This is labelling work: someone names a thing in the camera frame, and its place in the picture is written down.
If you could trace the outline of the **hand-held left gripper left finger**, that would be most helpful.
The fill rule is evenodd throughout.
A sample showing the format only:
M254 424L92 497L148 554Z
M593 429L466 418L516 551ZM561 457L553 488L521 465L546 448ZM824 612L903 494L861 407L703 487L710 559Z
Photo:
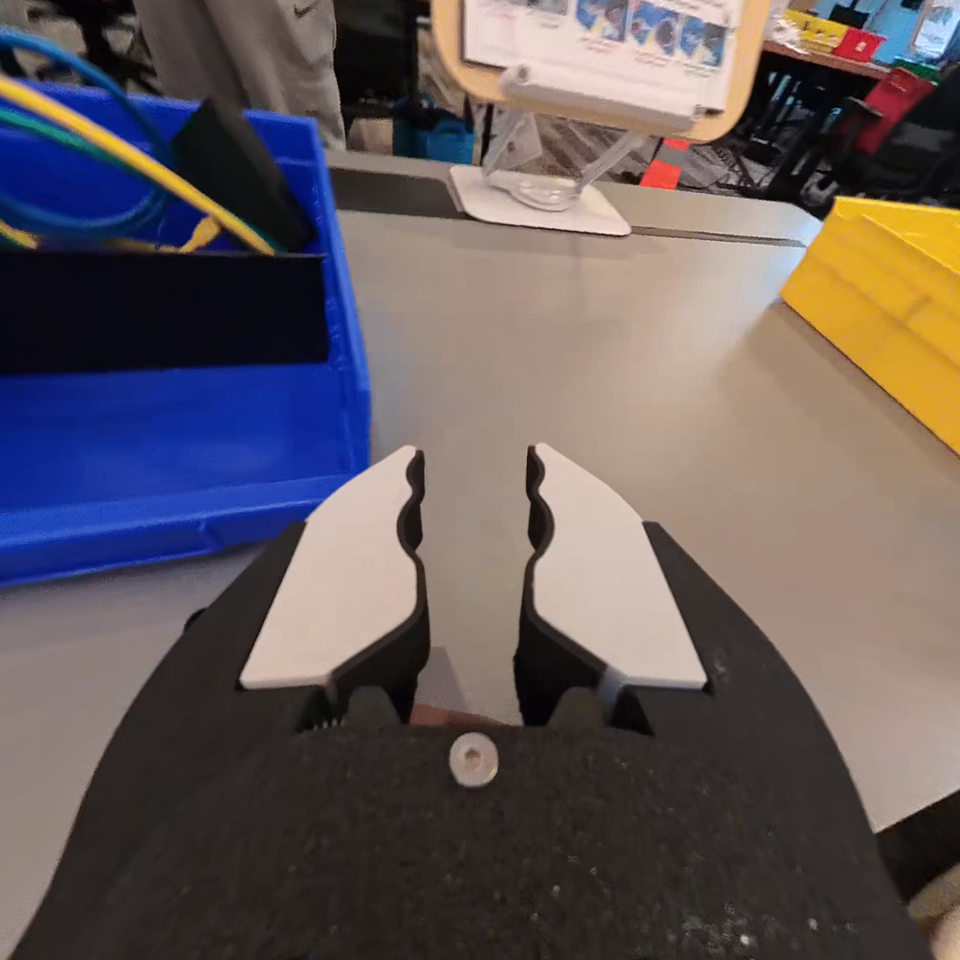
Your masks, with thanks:
M239 675L244 690L417 684L430 651L417 554L425 466L402 446L308 515Z

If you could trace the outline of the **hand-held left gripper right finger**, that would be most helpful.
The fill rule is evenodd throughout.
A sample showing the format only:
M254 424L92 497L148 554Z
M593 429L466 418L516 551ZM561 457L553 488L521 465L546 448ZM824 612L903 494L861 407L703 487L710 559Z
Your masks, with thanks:
M527 450L517 660L551 694L702 691L708 676L642 517L545 442Z

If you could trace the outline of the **blue plastic bin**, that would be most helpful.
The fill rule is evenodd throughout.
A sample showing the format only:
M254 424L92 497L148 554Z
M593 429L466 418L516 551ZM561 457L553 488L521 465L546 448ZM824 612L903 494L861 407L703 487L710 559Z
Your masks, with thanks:
M316 229L283 256L326 264L329 358L2 375L2 587L267 540L369 466L369 365L325 148L305 118L247 119Z

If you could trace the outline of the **yellow plastic bin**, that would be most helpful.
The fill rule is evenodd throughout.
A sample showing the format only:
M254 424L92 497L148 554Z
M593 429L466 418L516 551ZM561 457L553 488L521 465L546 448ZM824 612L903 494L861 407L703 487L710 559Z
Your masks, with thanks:
M959 452L959 211L836 198L780 298Z

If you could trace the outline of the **black network switch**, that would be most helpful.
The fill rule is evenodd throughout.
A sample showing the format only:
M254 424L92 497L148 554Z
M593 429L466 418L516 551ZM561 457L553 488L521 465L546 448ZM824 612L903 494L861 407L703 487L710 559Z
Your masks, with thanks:
M174 169L276 249L303 252L317 231L243 111L207 98L171 141Z

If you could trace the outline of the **black bin divider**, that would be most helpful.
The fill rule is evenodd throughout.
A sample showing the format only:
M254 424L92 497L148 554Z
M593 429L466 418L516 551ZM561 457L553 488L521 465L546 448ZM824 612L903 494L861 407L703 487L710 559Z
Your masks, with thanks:
M316 255L2 251L1 374L324 363L341 309Z

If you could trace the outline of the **orange striped floor tape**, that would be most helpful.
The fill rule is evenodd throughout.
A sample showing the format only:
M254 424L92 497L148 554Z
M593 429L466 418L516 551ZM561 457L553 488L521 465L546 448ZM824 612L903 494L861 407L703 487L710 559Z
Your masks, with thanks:
M676 138L660 138L654 147L651 159L642 174L640 186L644 188L676 190L680 184L690 142Z

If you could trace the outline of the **clear acrylic stand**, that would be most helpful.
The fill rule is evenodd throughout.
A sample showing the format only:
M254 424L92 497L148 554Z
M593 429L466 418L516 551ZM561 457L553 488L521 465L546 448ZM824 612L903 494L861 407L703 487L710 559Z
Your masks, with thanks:
M522 206L546 213L571 210L595 181L623 161L648 139L647 134L627 130L575 180L567 182L555 176L516 173L543 152L536 115L518 110L506 111L500 118L495 142L482 162L482 179L492 188Z

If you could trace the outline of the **blue floor container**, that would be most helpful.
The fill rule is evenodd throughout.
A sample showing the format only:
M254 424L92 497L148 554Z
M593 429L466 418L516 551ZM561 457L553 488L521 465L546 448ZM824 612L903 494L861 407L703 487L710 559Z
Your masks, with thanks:
M391 153L396 157L474 164L473 115L458 116L429 98L402 99L391 110Z

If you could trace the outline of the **white clip bar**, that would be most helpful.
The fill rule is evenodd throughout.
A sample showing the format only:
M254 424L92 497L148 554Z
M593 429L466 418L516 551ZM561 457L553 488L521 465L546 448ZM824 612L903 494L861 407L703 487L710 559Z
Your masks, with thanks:
M501 74L499 89L511 103L523 102L543 113L620 129L687 131L720 114L707 106L701 81L659 70L654 78L630 79L525 62Z

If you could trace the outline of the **wooden instruction board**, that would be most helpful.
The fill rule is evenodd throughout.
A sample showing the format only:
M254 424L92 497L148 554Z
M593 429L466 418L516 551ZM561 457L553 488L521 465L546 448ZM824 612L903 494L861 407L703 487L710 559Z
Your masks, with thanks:
M734 63L726 106L720 114L702 119L688 130L669 131L662 127L620 128L605 123L572 119L563 115L542 112L534 104L508 102L499 88L499 79L505 69L468 62L464 53L463 1L431 3L431 22L435 50L443 67L454 82L469 96L483 102L498 104L505 109L548 114L564 119L596 124L619 131L638 131L655 137L673 138L691 142L711 142L729 133L741 119L748 106L760 66L762 44L769 18L770 2L747 1L740 28L738 52Z

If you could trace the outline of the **red chair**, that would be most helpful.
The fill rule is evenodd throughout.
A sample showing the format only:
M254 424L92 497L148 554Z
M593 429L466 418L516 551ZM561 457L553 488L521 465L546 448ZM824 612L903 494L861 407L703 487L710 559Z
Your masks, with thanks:
M922 76L904 66L894 67L864 100L871 113L853 139L853 150L858 154L875 154L895 126L938 84L936 73Z

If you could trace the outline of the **wooden side table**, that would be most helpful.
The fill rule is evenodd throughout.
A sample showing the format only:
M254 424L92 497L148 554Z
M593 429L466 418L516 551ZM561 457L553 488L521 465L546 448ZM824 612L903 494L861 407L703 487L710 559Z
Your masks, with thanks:
M812 68L821 68L832 70L834 72L855 76L860 78L879 81L889 72L889 68L883 64L870 62L860 62L845 59L835 54L824 54L806 50L797 50L773 40L766 40L762 44L761 52L772 56L786 58L802 65Z

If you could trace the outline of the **printed instruction sheet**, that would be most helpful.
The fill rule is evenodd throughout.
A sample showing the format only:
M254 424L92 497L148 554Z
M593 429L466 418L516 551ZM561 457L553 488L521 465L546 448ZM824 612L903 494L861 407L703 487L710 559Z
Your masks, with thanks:
M701 82L706 105L726 107L745 2L470 1L463 4L469 63L507 69L545 64Z

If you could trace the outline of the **small yellow bin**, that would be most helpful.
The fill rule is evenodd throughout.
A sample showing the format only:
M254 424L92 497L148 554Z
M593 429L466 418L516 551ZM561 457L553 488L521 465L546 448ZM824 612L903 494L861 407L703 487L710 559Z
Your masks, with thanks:
M791 25L801 48L822 54L833 54L849 29L841 22L791 8L786 9L781 22Z

